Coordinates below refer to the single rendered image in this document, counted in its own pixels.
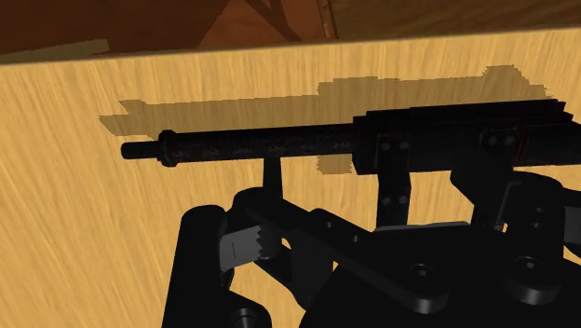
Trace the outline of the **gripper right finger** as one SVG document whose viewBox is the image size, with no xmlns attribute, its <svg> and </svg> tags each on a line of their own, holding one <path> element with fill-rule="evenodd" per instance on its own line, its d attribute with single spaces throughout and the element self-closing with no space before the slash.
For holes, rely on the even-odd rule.
<svg viewBox="0 0 581 328">
<path fill-rule="evenodd" d="M 509 251 L 503 289 L 531 306 L 581 303 L 581 191 L 550 177 L 515 171 L 503 201 Z"/>
</svg>

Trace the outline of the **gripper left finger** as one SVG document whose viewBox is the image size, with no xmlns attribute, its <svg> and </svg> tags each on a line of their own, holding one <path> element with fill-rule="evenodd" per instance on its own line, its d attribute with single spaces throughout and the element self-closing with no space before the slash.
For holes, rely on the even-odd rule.
<svg viewBox="0 0 581 328">
<path fill-rule="evenodd" d="M 330 212 L 306 211 L 260 187 L 230 209 L 204 205 L 181 220 L 162 328 L 273 328 L 261 304 L 234 293 L 236 267 L 255 263 L 304 310 L 298 328 L 380 328 L 432 315 L 449 302 L 439 264 L 398 251 Z"/>
</svg>

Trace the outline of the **light wooden table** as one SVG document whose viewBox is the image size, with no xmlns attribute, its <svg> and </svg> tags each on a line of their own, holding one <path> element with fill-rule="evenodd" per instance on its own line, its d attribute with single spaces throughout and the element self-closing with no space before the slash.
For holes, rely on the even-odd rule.
<svg viewBox="0 0 581 328">
<path fill-rule="evenodd" d="M 0 65 L 0 328 L 160 328 L 182 214 L 262 180 L 125 141 L 549 97 L 581 118 L 581 28 Z"/>
</svg>

